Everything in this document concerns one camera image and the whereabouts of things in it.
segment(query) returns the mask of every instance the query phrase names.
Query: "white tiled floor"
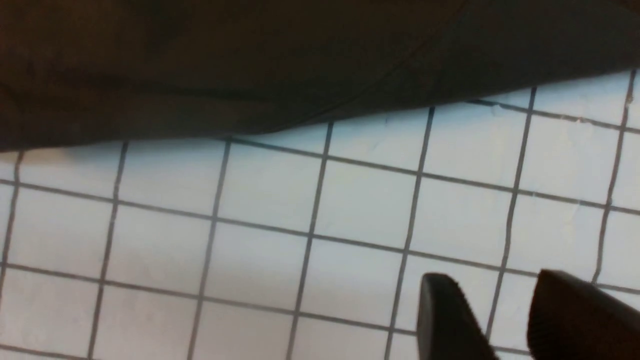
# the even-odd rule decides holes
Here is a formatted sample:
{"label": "white tiled floor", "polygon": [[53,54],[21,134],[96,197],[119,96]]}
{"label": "white tiled floor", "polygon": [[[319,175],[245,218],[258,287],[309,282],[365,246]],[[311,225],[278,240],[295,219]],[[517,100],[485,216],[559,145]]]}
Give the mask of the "white tiled floor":
{"label": "white tiled floor", "polygon": [[460,283],[507,360],[529,358],[541,268],[640,309],[629,79],[541,86],[530,121],[523,89],[486,99],[512,110],[0,154],[0,359],[417,360],[425,272]]}

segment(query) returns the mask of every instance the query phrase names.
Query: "grout line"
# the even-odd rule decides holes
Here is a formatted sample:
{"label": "grout line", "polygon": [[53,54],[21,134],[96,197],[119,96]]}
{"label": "grout line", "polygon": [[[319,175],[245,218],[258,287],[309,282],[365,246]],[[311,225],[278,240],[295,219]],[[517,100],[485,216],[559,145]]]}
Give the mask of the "grout line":
{"label": "grout line", "polygon": [[192,213],[192,212],[183,211],[183,210],[174,210],[174,209],[162,208],[160,206],[138,204],[137,202],[131,202],[131,201],[118,200],[118,205],[119,206],[128,206],[130,208],[136,208],[136,209],[141,209],[141,210],[154,211],[156,213],[164,213],[164,214],[167,214],[167,215],[176,215],[176,216],[179,216],[179,217],[189,217],[189,218],[196,218],[196,219],[200,219],[200,220],[209,220],[209,221],[214,219],[210,215]]}
{"label": "grout line", "polygon": [[376,170],[385,170],[385,171],[397,172],[399,174],[405,174],[405,175],[416,176],[417,174],[420,173],[420,172],[416,172],[414,170],[409,170],[409,169],[406,169],[406,168],[392,167],[392,166],[389,166],[389,165],[382,165],[382,164],[376,164],[376,163],[368,163],[368,162],[362,161],[362,160],[354,160],[354,159],[343,158],[343,157],[334,156],[334,155],[327,155],[326,158],[328,160],[335,161],[335,162],[338,162],[338,163],[343,163],[343,164],[348,164],[348,165],[356,165],[356,166],[367,167],[367,168],[373,168],[373,169],[376,169]]}
{"label": "grout line", "polygon": [[618,179],[618,170],[620,169],[620,159],[622,158],[622,145],[625,141],[625,129],[627,128],[627,122],[629,118],[629,104],[633,100],[634,96],[634,80],[636,78],[636,70],[631,72],[629,76],[629,86],[627,89],[627,97],[625,99],[625,107],[622,113],[622,122],[620,125],[620,132],[618,133],[618,145],[616,146],[616,157],[613,160],[613,170],[611,172],[611,182],[609,183],[609,189],[607,190],[607,204],[604,207],[602,213],[602,225],[600,226],[600,237],[598,239],[598,259],[596,261],[596,270],[593,273],[591,283],[595,284],[602,272],[602,258],[604,255],[604,240],[607,232],[607,222],[609,221],[609,213],[611,212],[611,205],[613,204],[613,190],[616,187],[616,180]]}
{"label": "grout line", "polygon": [[48,276],[53,276],[53,277],[60,277],[62,279],[70,279],[70,280],[91,282],[91,283],[94,283],[94,284],[100,283],[100,279],[97,279],[97,278],[94,278],[94,277],[76,275],[76,274],[71,274],[71,273],[66,273],[66,272],[46,270],[46,269],[41,269],[41,268],[34,268],[32,266],[7,263],[6,267],[11,269],[11,270],[18,270],[18,271],[23,271],[23,272],[31,272],[31,273],[34,273],[34,274],[48,275]]}
{"label": "grout line", "polygon": [[118,216],[118,194],[120,192],[120,181],[124,173],[124,163],[127,157],[128,142],[122,143],[120,151],[120,161],[118,163],[118,173],[113,185],[113,207],[111,208],[111,220],[109,221],[109,229],[107,230],[107,240],[104,247],[104,257],[102,258],[102,269],[100,270],[100,283],[98,287],[98,295],[95,299],[95,311],[93,312],[93,325],[91,328],[91,337],[89,339],[89,349],[87,358],[93,359],[93,351],[95,350],[95,341],[98,334],[98,323],[100,322],[100,310],[102,309],[102,297],[104,295],[104,280],[107,276],[109,267],[109,257],[111,255],[111,245],[113,244],[113,231],[115,229],[116,217]]}
{"label": "grout line", "polygon": [[517,349],[517,348],[493,347],[493,349],[496,350],[496,351],[499,351],[499,352],[507,352],[509,354],[531,356],[531,354],[528,351],[520,350],[520,349]]}
{"label": "grout line", "polygon": [[2,267],[0,268],[0,306],[3,297],[4,279],[6,278],[6,264],[9,262],[9,248],[11,246],[11,237],[13,232],[13,222],[15,221],[16,207],[18,204],[18,194],[20,192],[20,164],[24,159],[24,151],[18,153],[18,158],[13,166],[13,195],[11,197],[11,205],[9,209],[9,219],[7,219],[6,233],[4,234],[4,247],[2,251]]}
{"label": "grout line", "polygon": [[404,280],[404,271],[406,270],[406,262],[409,257],[409,251],[411,248],[411,240],[413,239],[413,226],[415,224],[415,214],[418,208],[418,199],[420,195],[420,184],[422,183],[422,173],[424,171],[424,161],[427,157],[427,149],[429,147],[429,137],[431,135],[431,126],[433,124],[433,115],[435,108],[429,109],[429,117],[427,118],[427,124],[424,130],[424,139],[422,141],[422,151],[420,153],[420,162],[418,163],[418,175],[415,177],[415,187],[413,188],[413,199],[411,203],[411,212],[409,215],[409,225],[407,228],[406,241],[404,242],[404,250],[402,254],[402,261],[400,262],[400,269],[398,272],[398,281],[396,284],[396,294],[394,297],[394,305],[391,310],[391,323],[390,330],[387,335],[387,345],[385,347],[385,360],[389,360],[391,355],[391,344],[394,339],[394,333],[391,329],[396,327],[396,320],[398,314],[398,306],[400,303],[400,295],[402,292],[402,285]]}
{"label": "grout line", "polygon": [[407,336],[416,336],[417,332],[414,330],[404,330],[404,329],[392,329],[392,331],[396,334],[407,335]]}
{"label": "grout line", "polygon": [[321,321],[326,321],[326,322],[339,323],[339,324],[342,324],[342,325],[363,327],[365,329],[380,330],[380,331],[385,331],[385,332],[391,331],[390,327],[384,326],[384,325],[377,325],[377,324],[374,324],[374,323],[359,322],[359,321],[348,320],[348,319],[343,319],[343,318],[334,318],[332,316],[326,316],[326,315],[320,315],[320,314],[300,313],[300,316],[302,316],[304,318],[314,319],[314,320],[321,320]]}
{"label": "grout line", "polygon": [[615,211],[617,213],[624,213],[624,214],[629,214],[629,215],[640,216],[640,210],[626,209],[626,208],[621,208],[619,206],[611,206],[611,211]]}
{"label": "grout line", "polygon": [[640,295],[640,290],[637,290],[637,289],[631,289],[631,288],[625,288],[622,286],[607,285],[607,284],[595,284],[595,285],[600,289],[613,290],[620,293],[628,293],[633,295]]}
{"label": "grout line", "polygon": [[333,133],[333,122],[330,122],[327,126],[326,140],[324,141],[324,150],[322,154],[322,162],[320,163],[320,171],[318,173],[318,182],[316,188],[316,197],[314,199],[314,207],[311,214],[311,221],[309,224],[309,233],[307,237],[307,247],[305,249],[305,257],[302,263],[302,271],[300,273],[300,284],[298,285],[298,295],[296,297],[296,307],[293,314],[293,320],[291,322],[291,333],[289,335],[289,344],[287,346],[287,360],[291,360],[293,354],[293,346],[296,341],[296,331],[298,329],[298,319],[300,317],[300,307],[302,306],[302,295],[305,291],[305,281],[307,280],[307,271],[309,268],[309,259],[311,257],[311,246],[314,239],[314,231],[316,230],[316,218],[318,215],[318,209],[320,208],[320,195],[322,194],[322,186],[324,182],[324,173],[326,171],[327,157],[329,154],[329,146],[331,144],[331,135]]}
{"label": "grout line", "polygon": [[38,351],[38,350],[32,350],[30,348],[14,347],[11,345],[3,345],[3,344],[0,344],[0,350],[7,350],[12,352],[17,352],[20,354],[27,354],[27,355],[34,355],[34,356],[49,357],[51,359],[87,360],[86,357],[64,355],[64,354],[58,354],[55,352]]}
{"label": "grout line", "polygon": [[[333,157],[334,161],[342,162],[340,159],[341,158]],[[364,163],[364,162],[361,162],[361,161],[357,161],[356,165],[365,166],[365,167],[371,167],[371,168],[376,168],[377,167],[377,165],[375,165],[375,164]],[[401,172],[403,174],[408,174],[408,175],[416,175],[417,174],[417,172],[415,172],[415,171],[411,171],[409,173],[409,170],[404,170],[404,169],[399,169],[399,168],[384,167],[384,166],[383,166],[383,168],[384,168],[384,170],[387,170],[387,171]],[[500,192],[513,193],[513,189],[509,188],[507,186],[494,185],[494,184],[489,184],[489,183],[481,183],[479,181],[458,179],[456,177],[449,177],[449,176],[430,174],[430,173],[423,173],[422,176],[426,177],[428,179],[446,181],[448,183],[456,183],[456,184],[469,185],[469,186],[478,187],[478,188],[486,188],[486,189],[489,189],[489,190],[495,190],[495,191],[500,191]],[[16,182],[15,181],[11,181],[11,180],[0,179],[0,184],[5,184],[5,185],[9,185],[9,186],[15,186]],[[68,190],[60,190],[60,189],[51,188],[51,187],[48,187],[48,186],[28,184],[28,183],[20,183],[20,187],[21,188],[25,188],[25,189],[30,189],[30,190],[38,190],[38,191],[42,191],[42,192],[55,193],[55,194],[58,194],[58,195],[77,197],[77,198],[80,198],[80,199],[95,200],[95,201],[100,201],[100,202],[108,202],[110,204],[114,203],[114,200],[110,199],[108,197],[89,195],[89,194],[79,193],[79,192],[71,192],[71,191],[68,191]],[[587,207],[590,207],[590,208],[597,208],[597,209],[604,209],[605,208],[605,204],[599,204],[597,202],[592,202],[592,201],[587,201],[587,200],[573,199],[573,198],[570,198],[570,197],[562,197],[562,196],[552,195],[552,194],[548,194],[548,193],[534,192],[534,191],[531,191],[531,190],[518,189],[517,191],[518,191],[518,195],[523,195],[523,196],[539,197],[541,199],[553,200],[553,201],[558,201],[558,202],[565,202],[565,203],[568,203],[568,204],[577,204],[577,205],[581,205],[581,206],[587,206]],[[141,203],[138,203],[138,202],[131,202],[131,201],[126,201],[126,200],[117,200],[117,203],[118,203],[118,205],[130,206],[130,207],[133,207],[133,208],[145,209],[145,210],[149,210],[149,211],[156,211],[156,212],[160,212],[160,213],[167,213],[167,214],[171,214],[171,215],[180,215],[180,216],[185,216],[185,217],[199,218],[201,220],[211,220],[212,219],[212,217],[210,215],[205,215],[205,214],[200,214],[200,213],[192,213],[192,212],[183,211],[183,210],[163,208],[161,206],[141,204]],[[633,215],[640,215],[640,210],[636,210],[636,209],[621,208],[619,206],[611,206],[611,209],[615,210],[615,211],[623,212],[623,213],[628,213],[628,214],[633,214]],[[226,221],[228,221],[230,223],[234,222],[234,221],[242,223],[242,220],[226,219]]]}
{"label": "grout line", "polygon": [[[511,110],[511,111],[515,111],[515,112],[519,112],[519,113],[529,113],[529,109],[527,109],[527,108],[522,108],[520,106],[515,106],[515,105],[510,105],[510,104],[504,104],[502,102],[487,101],[487,100],[471,100],[471,101],[467,101],[466,103],[467,104],[473,104],[473,105],[480,105],[480,106],[489,106],[489,107],[500,106],[501,108],[503,108],[505,110]],[[531,109],[531,114],[535,115],[535,116],[539,116],[539,117],[546,117],[546,118],[556,119],[556,120],[566,120],[566,121],[570,121],[570,122],[583,122],[583,123],[591,124],[591,125],[594,125],[594,126],[597,126],[597,127],[602,127],[604,129],[620,130],[620,125],[610,124],[608,122],[599,121],[599,120],[587,119],[587,118],[584,118],[584,117],[576,117],[576,116],[572,116],[572,115],[550,113],[548,111],[535,110],[535,109]]]}
{"label": "grout line", "polygon": [[530,196],[530,197],[539,197],[541,199],[558,201],[558,202],[565,202],[567,204],[573,204],[573,205],[586,206],[588,208],[604,209],[604,207],[605,207],[604,204],[599,204],[599,203],[593,202],[593,201],[571,199],[569,197],[562,197],[562,196],[558,196],[558,195],[551,195],[551,194],[540,193],[540,192],[532,192],[532,191],[529,191],[529,190],[522,190],[522,189],[518,189],[518,195],[524,195],[524,196]]}
{"label": "grout line", "polygon": [[282,233],[282,234],[288,234],[288,235],[294,235],[294,236],[303,236],[305,238],[309,236],[309,233],[307,233],[305,231],[289,230],[289,229],[285,229],[283,227],[277,227],[277,226],[271,226],[271,225],[254,224],[254,223],[246,222],[246,221],[242,221],[242,220],[234,220],[234,219],[220,218],[219,217],[218,218],[218,222],[221,222],[221,223],[224,223],[224,224],[228,224],[228,225],[249,227],[251,229],[273,231],[275,233]]}
{"label": "grout line", "polygon": [[198,300],[198,295],[195,295],[195,294],[181,293],[179,291],[166,290],[166,289],[150,288],[148,286],[127,284],[126,282],[105,280],[103,284],[105,286],[110,286],[113,288],[141,291],[141,292],[151,293],[156,295],[167,295],[167,296],[179,297],[182,299],[189,299],[189,300]]}
{"label": "grout line", "polygon": [[507,268],[507,262],[509,261],[509,251],[511,250],[511,226],[513,225],[513,215],[516,208],[516,201],[518,198],[518,189],[520,188],[520,178],[522,176],[522,168],[524,167],[525,152],[527,150],[527,142],[529,140],[529,130],[531,128],[531,117],[533,113],[533,104],[536,101],[537,89],[531,88],[531,96],[529,98],[529,111],[527,112],[527,120],[524,126],[524,132],[522,134],[522,144],[520,147],[520,155],[518,157],[518,168],[516,169],[515,180],[513,181],[513,195],[511,196],[511,203],[509,204],[509,213],[507,215],[506,224],[506,237],[504,239],[504,253],[502,255],[502,264],[500,265],[500,272],[498,273],[498,279],[495,285],[495,294],[493,295],[493,302],[491,305],[491,313],[489,314],[489,320],[486,326],[486,338],[491,340],[491,333],[493,330],[493,321],[495,320],[495,313],[498,307],[498,300],[500,298],[500,288],[502,287],[502,280],[504,278],[505,269]]}
{"label": "grout line", "polygon": [[353,246],[358,246],[358,247],[365,247],[367,249],[374,249],[374,250],[382,250],[382,251],[387,251],[387,252],[394,252],[396,254],[402,254],[403,250],[397,247],[389,247],[389,246],[385,246],[385,245],[378,245],[378,244],[373,244],[373,243],[366,243],[363,241],[358,241],[358,240],[350,240],[350,239],[343,239],[343,238],[335,238],[333,236],[327,236],[327,235],[314,235],[314,239],[317,240],[324,240],[324,241],[330,241],[332,243],[341,243],[341,244],[345,244],[345,245],[353,245]]}
{"label": "grout line", "polygon": [[211,252],[213,250],[213,241],[216,236],[216,226],[218,221],[218,211],[220,210],[220,199],[222,198],[222,188],[225,184],[225,178],[227,175],[227,165],[229,163],[229,154],[231,153],[231,142],[227,141],[225,144],[225,153],[222,157],[222,165],[220,166],[220,176],[218,177],[218,188],[216,189],[216,198],[213,204],[213,210],[211,215],[211,228],[209,229],[209,239],[207,241],[207,250],[204,257],[204,265],[202,267],[202,276],[200,278],[200,289],[198,291],[198,305],[196,306],[196,314],[193,320],[193,328],[191,330],[191,339],[189,340],[189,352],[187,353],[187,360],[193,358],[193,352],[196,347],[196,340],[198,338],[198,329],[200,328],[200,319],[202,317],[202,303],[204,301],[204,291],[207,286],[207,276],[209,275],[209,266],[211,265]]}
{"label": "grout line", "polygon": [[243,140],[243,139],[238,139],[238,138],[232,138],[229,141],[232,142],[232,143],[236,143],[238,145],[245,145],[245,146],[250,146],[250,147],[258,147],[260,149],[272,150],[272,151],[278,151],[278,152],[286,152],[288,154],[307,156],[309,158],[316,158],[316,159],[322,159],[323,158],[322,154],[318,154],[318,153],[312,152],[312,151],[304,151],[304,150],[292,149],[290,147],[282,147],[282,146],[277,146],[277,145],[270,145],[270,144],[267,144],[267,143],[255,142],[255,141],[251,141],[251,140]]}

